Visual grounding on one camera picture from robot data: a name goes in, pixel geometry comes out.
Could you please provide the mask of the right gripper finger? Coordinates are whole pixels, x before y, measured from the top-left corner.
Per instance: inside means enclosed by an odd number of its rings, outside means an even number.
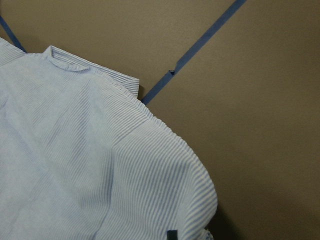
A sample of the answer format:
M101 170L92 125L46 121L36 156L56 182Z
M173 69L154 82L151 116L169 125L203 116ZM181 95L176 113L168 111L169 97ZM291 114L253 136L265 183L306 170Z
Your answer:
M178 240L178 231L177 230L168 230L166 232L167 240Z

